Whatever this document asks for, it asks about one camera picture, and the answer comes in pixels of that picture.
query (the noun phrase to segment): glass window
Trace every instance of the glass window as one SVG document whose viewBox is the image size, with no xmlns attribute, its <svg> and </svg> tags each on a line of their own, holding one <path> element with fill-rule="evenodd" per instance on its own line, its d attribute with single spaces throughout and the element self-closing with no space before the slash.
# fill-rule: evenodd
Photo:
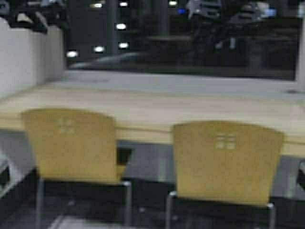
<svg viewBox="0 0 305 229">
<path fill-rule="evenodd" d="M 69 1 L 70 69 L 294 80 L 302 0 Z"/>
</svg>

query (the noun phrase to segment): chair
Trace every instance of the chair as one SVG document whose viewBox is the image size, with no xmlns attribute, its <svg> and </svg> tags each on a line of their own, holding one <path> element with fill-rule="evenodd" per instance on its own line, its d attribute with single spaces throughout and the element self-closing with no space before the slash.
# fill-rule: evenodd
<svg viewBox="0 0 305 229">
<path fill-rule="evenodd" d="M 166 201 L 166 229 L 174 197 L 267 207 L 274 229 L 275 207 L 268 201 L 283 139 L 275 130 L 236 122 L 175 125 L 177 191 Z"/>
<path fill-rule="evenodd" d="M 72 109 L 36 109 L 22 114 L 38 175 L 36 229 L 41 228 L 44 180 L 126 187 L 125 226 L 131 223 L 132 187 L 120 182 L 115 124 L 111 117 Z"/>
</svg>

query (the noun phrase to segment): chair frame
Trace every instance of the chair frame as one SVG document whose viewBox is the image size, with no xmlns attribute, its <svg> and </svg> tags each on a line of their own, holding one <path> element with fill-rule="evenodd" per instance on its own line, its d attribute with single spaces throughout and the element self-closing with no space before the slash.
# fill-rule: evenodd
<svg viewBox="0 0 305 229">
<path fill-rule="evenodd" d="M 302 159 L 299 162 L 299 166 L 297 168 L 297 173 L 299 173 L 299 170 L 301 169 L 302 165 L 305 165 L 305 159 Z M 297 190 L 297 187 L 298 187 L 298 178 L 299 178 L 299 175 L 297 175 L 296 179 L 295 179 L 294 196 L 293 196 L 293 200 L 291 201 L 290 211 L 289 211 L 290 219 L 292 219 L 294 214 L 295 214 L 295 207 L 296 207 L 296 198 L 295 198 L 295 196 L 296 196 L 296 190 Z"/>
<path fill-rule="evenodd" d="M 36 193 L 36 229 L 41 229 L 41 217 L 43 213 L 43 200 L 44 200 L 44 183 L 45 180 L 40 178 L 38 180 L 37 193 Z M 123 181 L 118 184 L 126 189 L 125 197 L 125 214 L 124 226 L 128 227 L 132 221 L 132 184 L 130 181 Z"/>
<path fill-rule="evenodd" d="M 176 197 L 177 197 L 176 191 L 170 192 L 167 196 L 166 212 L 165 212 L 165 229 L 171 229 L 173 199 Z M 276 208 L 273 203 L 267 204 L 266 207 L 269 209 L 269 229 L 275 229 Z"/>
</svg>

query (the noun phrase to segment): table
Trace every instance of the table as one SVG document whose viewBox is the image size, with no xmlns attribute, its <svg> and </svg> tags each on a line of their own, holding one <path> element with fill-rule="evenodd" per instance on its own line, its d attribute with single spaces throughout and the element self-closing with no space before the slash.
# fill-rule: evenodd
<svg viewBox="0 0 305 229">
<path fill-rule="evenodd" d="M 59 88 L 46 84 L 0 100 L 0 129 L 23 131 L 20 115 L 27 109 L 79 108 L 113 116 L 118 140 L 172 144 L 173 124 L 230 120 L 283 131 L 286 138 L 282 155 L 305 157 L 304 105 L 303 100 Z"/>
</svg>

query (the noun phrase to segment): white wall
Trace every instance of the white wall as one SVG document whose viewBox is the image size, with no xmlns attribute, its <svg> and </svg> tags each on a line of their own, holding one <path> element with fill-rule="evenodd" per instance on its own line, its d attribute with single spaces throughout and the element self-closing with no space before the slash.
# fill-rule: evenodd
<svg viewBox="0 0 305 229">
<path fill-rule="evenodd" d="M 43 35 L 11 29 L 0 19 L 0 34 L 0 97 L 61 77 L 65 64 L 59 29 Z"/>
</svg>

